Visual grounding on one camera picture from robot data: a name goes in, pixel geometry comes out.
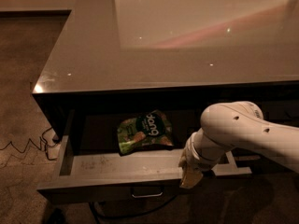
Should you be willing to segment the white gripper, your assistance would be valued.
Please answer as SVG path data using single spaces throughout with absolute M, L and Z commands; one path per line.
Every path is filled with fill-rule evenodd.
M 225 149 L 210 140 L 203 132 L 193 133 L 186 142 L 178 166 L 182 169 L 180 187 L 194 188 L 203 178 L 202 172 L 219 163 Z

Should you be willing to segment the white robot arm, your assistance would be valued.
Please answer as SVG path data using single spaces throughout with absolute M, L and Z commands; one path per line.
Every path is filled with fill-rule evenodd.
M 196 186 L 204 172 L 235 148 L 253 151 L 299 172 L 299 128 L 264 120 L 262 110 L 252 102 L 210 105 L 203 111 L 200 125 L 186 141 L 179 161 L 184 189 Z

